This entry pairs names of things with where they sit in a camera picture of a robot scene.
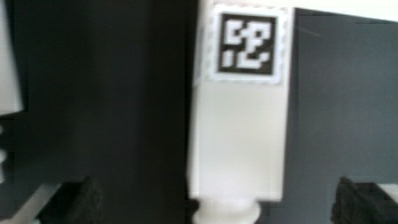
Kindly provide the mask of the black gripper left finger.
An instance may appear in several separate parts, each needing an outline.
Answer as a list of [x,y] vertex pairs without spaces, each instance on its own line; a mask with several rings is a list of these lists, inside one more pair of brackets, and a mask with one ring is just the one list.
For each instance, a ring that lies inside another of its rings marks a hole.
[[105,224],[103,191],[98,181],[43,184],[5,217],[5,224]]

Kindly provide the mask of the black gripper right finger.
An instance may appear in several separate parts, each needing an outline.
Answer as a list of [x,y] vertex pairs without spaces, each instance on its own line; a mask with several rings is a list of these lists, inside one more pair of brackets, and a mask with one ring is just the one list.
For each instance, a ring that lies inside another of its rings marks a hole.
[[375,183],[339,179],[330,221],[332,224],[398,224],[398,203]]

